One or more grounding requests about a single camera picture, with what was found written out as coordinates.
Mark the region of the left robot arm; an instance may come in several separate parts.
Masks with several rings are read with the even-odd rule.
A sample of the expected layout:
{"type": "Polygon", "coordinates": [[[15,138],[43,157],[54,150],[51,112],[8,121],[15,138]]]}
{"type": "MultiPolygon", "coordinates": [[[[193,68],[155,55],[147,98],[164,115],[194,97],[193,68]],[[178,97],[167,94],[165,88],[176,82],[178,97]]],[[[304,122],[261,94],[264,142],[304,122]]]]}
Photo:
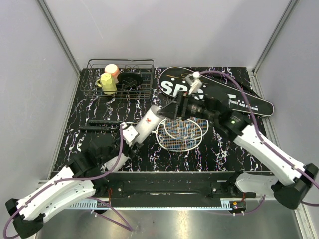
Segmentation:
{"type": "Polygon", "coordinates": [[[50,218],[79,200],[107,195],[107,176],[122,168],[141,146],[124,136],[99,135],[36,191],[19,200],[9,199],[5,204],[8,222],[13,223],[17,236],[26,239],[36,234],[50,218]]]}

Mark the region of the white shuttlecock tube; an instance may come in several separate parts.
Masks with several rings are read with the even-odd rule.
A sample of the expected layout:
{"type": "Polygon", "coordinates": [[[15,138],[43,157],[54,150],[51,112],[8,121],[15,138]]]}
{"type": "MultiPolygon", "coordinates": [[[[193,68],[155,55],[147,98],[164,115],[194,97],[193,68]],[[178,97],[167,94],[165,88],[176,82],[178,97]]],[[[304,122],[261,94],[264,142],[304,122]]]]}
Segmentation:
{"type": "MultiPolygon", "coordinates": [[[[164,117],[156,115],[156,112],[159,109],[159,106],[152,105],[143,116],[143,118],[137,124],[133,125],[139,133],[139,136],[135,139],[134,143],[143,145],[147,137],[155,130],[159,123],[164,120],[164,117]]],[[[123,141],[125,140],[122,136],[122,138],[120,138],[120,142],[123,143],[123,141]]],[[[113,157],[105,163],[106,169],[112,172],[119,171],[128,159],[129,157],[124,156],[121,151],[118,156],[113,157]]]]}

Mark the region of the black racket bag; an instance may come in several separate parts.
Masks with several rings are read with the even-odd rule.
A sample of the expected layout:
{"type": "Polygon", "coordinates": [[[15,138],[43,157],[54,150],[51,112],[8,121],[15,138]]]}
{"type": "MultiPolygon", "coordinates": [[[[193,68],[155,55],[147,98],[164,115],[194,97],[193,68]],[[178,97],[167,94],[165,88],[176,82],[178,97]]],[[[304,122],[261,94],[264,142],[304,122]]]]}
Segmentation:
{"type": "MultiPolygon", "coordinates": [[[[175,97],[178,91],[188,91],[190,85],[185,81],[188,74],[193,71],[183,67],[169,67],[162,71],[158,79],[158,86],[161,91],[170,97],[175,97]]],[[[219,82],[220,75],[212,77],[200,76],[202,86],[198,89],[199,98],[202,99],[204,95],[213,96],[213,89],[222,90],[228,95],[228,104],[230,108],[236,111],[248,113],[248,105],[237,87],[231,87],[219,82]]],[[[274,113],[274,105],[267,100],[250,93],[245,94],[252,111],[256,115],[270,117],[274,113]]]]}

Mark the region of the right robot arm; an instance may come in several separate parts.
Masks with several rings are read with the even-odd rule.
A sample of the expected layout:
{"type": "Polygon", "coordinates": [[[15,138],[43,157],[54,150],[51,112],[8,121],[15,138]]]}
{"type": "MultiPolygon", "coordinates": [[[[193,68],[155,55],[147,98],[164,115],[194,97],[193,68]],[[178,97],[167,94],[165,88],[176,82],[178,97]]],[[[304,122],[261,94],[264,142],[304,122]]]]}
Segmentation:
{"type": "Polygon", "coordinates": [[[156,114],[171,120],[189,117],[207,120],[219,135],[251,153],[272,172],[271,176],[238,173],[235,180],[226,185],[229,196],[269,195],[286,208],[296,209],[311,186],[316,185],[319,169],[312,163],[304,165],[272,144],[254,125],[256,119],[230,109],[228,99],[226,93],[204,95],[201,99],[196,94],[179,91],[156,114]]]}

